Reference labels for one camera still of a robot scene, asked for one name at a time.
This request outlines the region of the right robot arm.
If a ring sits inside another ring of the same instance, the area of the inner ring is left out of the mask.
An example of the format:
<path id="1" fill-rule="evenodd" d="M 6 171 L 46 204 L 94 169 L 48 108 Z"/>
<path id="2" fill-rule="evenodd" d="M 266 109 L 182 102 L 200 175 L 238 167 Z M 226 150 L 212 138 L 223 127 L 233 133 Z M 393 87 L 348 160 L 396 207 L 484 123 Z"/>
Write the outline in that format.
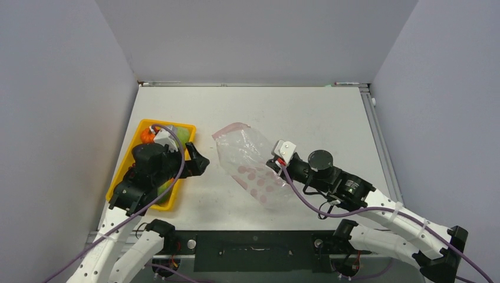
<path id="1" fill-rule="evenodd" d="M 468 237 L 464 228 L 419 216 L 368 181 L 334 166 L 333 156 L 325 150 L 312 152 L 306 161 L 296 152 L 276 155 L 266 166 L 289 185 L 311 187 L 345 210 L 333 236 L 338 251 L 382 254 L 414 266 L 432 282 L 455 281 Z"/>

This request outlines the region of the green toy cabbage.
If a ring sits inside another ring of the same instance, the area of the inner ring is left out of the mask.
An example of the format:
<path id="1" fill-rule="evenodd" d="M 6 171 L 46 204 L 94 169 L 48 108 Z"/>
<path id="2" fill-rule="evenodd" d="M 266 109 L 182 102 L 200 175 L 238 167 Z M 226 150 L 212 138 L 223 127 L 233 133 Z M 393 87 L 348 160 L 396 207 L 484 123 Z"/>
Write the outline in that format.
<path id="1" fill-rule="evenodd" d="M 181 145 L 183 148 L 185 148 L 185 144 L 187 142 L 189 142 L 189 139 L 190 139 L 190 136 L 191 136 L 191 133 L 190 133 L 190 130 L 186 127 L 175 127 L 173 129 L 175 135 L 177 136 L 177 138 L 179 139 L 179 141 L 181 142 Z"/>

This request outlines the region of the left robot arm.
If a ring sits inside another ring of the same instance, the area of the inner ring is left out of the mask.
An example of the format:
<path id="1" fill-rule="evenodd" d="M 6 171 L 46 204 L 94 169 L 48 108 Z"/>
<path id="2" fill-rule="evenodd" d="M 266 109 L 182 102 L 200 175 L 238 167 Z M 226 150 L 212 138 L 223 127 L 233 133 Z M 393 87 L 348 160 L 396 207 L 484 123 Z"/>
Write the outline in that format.
<path id="1" fill-rule="evenodd" d="M 156 219 L 131 248 L 122 251 L 148 208 L 160 200 L 158 188 L 202 175 L 210 161 L 191 142 L 173 152 L 168 145 L 143 143 L 131 154 L 133 165 L 114 188 L 98 235 L 69 282 L 131 282 L 153 255 L 175 248 L 175 227 Z"/>

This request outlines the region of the clear zip top bag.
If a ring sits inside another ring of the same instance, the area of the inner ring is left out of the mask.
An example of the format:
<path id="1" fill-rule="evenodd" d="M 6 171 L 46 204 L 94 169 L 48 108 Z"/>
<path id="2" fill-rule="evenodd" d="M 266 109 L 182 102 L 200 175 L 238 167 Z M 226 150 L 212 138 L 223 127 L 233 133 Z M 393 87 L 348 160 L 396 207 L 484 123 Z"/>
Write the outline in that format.
<path id="1" fill-rule="evenodd" d="M 278 210 L 294 195 L 289 184 L 266 165 L 271 142 L 251 126 L 236 122 L 212 135 L 219 164 L 261 206 Z"/>

